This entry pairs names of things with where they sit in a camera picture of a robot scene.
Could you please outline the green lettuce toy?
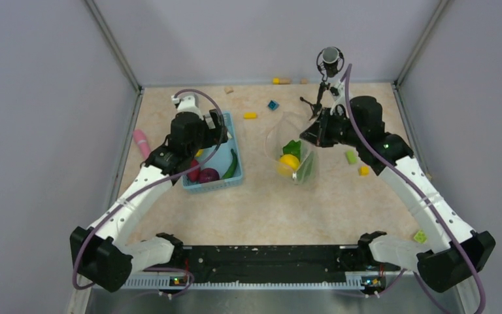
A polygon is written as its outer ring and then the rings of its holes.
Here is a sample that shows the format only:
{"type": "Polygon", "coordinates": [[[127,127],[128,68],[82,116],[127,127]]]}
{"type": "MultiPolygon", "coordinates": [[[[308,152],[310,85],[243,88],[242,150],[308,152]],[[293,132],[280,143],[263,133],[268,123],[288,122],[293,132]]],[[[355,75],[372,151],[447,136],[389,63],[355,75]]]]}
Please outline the green lettuce toy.
{"type": "Polygon", "coordinates": [[[290,140],[282,147],[278,160],[278,173],[291,179],[295,184],[303,184],[312,179],[316,163],[315,152],[301,140],[290,140]]]}

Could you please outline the clear zip top bag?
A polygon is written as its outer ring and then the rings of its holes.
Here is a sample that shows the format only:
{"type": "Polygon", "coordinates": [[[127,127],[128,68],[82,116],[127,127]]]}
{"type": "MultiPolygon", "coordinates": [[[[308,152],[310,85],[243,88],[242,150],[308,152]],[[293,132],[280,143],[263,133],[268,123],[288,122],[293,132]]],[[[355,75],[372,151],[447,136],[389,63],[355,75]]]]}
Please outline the clear zip top bag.
{"type": "Polygon", "coordinates": [[[280,120],[267,132],[265,155],[275,174],[288,183],[312,183],[318,172],[316,147],[300,138],[310,126],[306,116],[284,112],[280,120]]]}

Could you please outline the yellow mango toy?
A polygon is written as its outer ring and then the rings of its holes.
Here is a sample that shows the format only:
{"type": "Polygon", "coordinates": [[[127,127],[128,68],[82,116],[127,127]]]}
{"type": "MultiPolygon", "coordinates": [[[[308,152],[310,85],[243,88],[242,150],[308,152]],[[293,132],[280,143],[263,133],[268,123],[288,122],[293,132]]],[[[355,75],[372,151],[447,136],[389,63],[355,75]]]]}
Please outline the yellow mango toy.
{"type": "Polygon", "coordinates": [[[285,177],[293,177],[299,169],[299,158],[293,154],[284,154],[278,160],[277,172],[285,177]]]}

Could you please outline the green cucumber toy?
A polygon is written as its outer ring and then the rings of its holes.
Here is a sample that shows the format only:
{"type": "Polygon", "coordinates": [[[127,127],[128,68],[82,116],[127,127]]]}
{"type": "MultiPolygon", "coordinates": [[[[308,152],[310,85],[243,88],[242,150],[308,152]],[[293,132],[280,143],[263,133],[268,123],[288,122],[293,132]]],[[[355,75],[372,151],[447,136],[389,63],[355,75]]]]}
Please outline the green cucumber toy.
{"type": "Polygon", "coordinates": [[[221,179],[223,179],[223,180],[233,178],[233,176],[237,170],[238,164],[239,164],[239,158],[233,148],[230,150],[230,153],[231,153],[232,160],[231,160],[231,163],[230,163],[228,169],[221,177],[221,179]]]}

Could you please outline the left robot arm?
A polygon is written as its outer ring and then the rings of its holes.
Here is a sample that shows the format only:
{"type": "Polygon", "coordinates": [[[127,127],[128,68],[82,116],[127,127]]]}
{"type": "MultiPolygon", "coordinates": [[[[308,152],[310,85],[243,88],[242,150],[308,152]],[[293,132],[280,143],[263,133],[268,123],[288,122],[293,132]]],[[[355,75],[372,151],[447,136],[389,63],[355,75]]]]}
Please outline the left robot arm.
{"type": "Polygon", "coordinates": [[[127,239],[151,206],[192,170],[198,150],[210,148],[211,159],[227,141],[222,111],[182,109],[171,121],[164,142],[143,162],[138,175],[103,216],[89,227],[75,228],[69,238],[73,259],[73,286],[82,290],[78,276],[109,292],[116,292],[133,273],[161,264],[176,270],[183,263],[178,239],[157,235],[127,244],[127,239]]]}

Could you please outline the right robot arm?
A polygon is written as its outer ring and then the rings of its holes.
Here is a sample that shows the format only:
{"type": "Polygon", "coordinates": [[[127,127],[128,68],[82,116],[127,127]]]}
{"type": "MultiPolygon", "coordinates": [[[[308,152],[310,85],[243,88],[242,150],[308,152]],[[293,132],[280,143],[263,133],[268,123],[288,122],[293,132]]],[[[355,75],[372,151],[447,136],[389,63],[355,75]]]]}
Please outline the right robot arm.
{"type": "Polygon", "coordinates": [[[477,232],[460,218],[422,171],[412,149],[399,135],[387,132],[382,106],[371,96],[351,99],[334,108],[315,104],[312,124],[300,137],[317,147],[354,147],[368,165],[405,204],[427,235],[419,244],[385,232],[363,234],[357,260],[367,270],[393,264],[413,271],[436,292],[445,292],[467,279],[480,284],[495,239],[477,232]]]}

